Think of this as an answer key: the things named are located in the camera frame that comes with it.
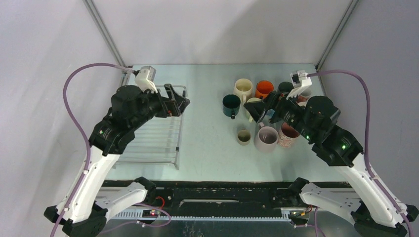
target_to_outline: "white wall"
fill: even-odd
[[[350,0],[94,2],[135,65],[317,63]]]
[[[419,206],[419,1],[360,1],[324,70],[359,74],[371,95],[370,159],[400,200]],[[338,124],[364,142],[365,95],[350,76],[323,77]],[[416,234],[419,221],[414,223]]]
[[[49,236],[43,212],[63,198],[85,156],[64,108],[64,81],[80,66],[114,60],[80,0],[0,5],[0,236]],[[70,84],[70,106],[88,136],[120,75],[88,69]]]

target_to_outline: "wire dish rack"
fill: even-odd
[[[165,88],[157,85],[162,96]],[[186,87],[173,85],[174,90],[186,96]],[[179,146],[183,116],[152,118],[135,132],[135,138],[126,147],[118,163],[172,164],[179,170]]]

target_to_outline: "orange mug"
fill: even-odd
[[[256,85],[256,93],[254,96],[259,99],[264,99],[268,94],[274,90],[274,85],[267,80],[261,80]]]

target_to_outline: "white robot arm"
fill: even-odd
[[[153,117],[178,117],[190,103],[170,84],[165,84],[169,98],[162,97],[153,83],[155,72],[151,66],[142,67],[134,72],[138,86],[118,88],[111,98],[112,107],[89,138],[88,164],[85,158],[63,200],[45,210],[44,216],[51,222],[60,219],[59,224],[69,237],[95,237],[119,212],[139,202],[154,201],[156,186],[143,177],[108,197],[96,196],[109,170],[134,139],[135,130]]]
[[[353,224],[357,232],[365,237],[404,237],[407,231],[401,225],[405,221],[403,216],[414,221],[418,209],[402,203],[371,165],[366,167],[362,146],[350,132],[336,125],[340,110],[329,98],[314,96],[305,107],[297,104],[295,98],[311,85],[307,75],[305,71],[291,74],[293,83],[284,82],[279,87],[282,91],[271,92],[263,101],[245,103],[244,107],[257,122],[273,109],[275,112],[270,123],[283,120],[309,144],[314,144],[312,151],[342,174],[361,200],[323,190],[302,178],[293,182],[284,197],[276,197],[275,200],[290,198],[294,202],[297,200],[323,208]]]

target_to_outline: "pink mug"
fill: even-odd
[[[295,129],[284,122],[279,130],[278,145],[284,148],[290,148],[299,135],[300,134]]]

